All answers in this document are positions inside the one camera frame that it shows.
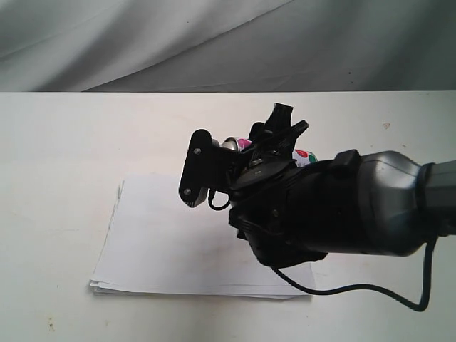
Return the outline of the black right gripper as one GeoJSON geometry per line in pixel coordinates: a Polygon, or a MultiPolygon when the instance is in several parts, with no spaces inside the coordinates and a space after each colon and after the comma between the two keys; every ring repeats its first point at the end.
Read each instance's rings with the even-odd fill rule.
{"type": "Polygon", "coordinates": [[[297,167],[292,152],[309,124],[291,125],[292,111],[275,103],[265,123],[253,124],[252,158],[232,187],[229,223],[244,234],[259,263],[273,268],[360,251],[360,155],[347,150],[297,167]]]}

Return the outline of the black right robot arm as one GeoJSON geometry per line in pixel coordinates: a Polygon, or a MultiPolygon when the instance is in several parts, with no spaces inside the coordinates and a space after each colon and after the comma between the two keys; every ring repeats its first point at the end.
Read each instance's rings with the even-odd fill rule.
{"type": "Polygon", "coordinates": [[[330,253],[405,257],[455,233],[455,163],[419,165],[395,151],[340,152],[298,167],[307,123],[276,104],[252,126],[245,172],[233,183],[229,223],[264,266],[286,268],[330,253]]]}

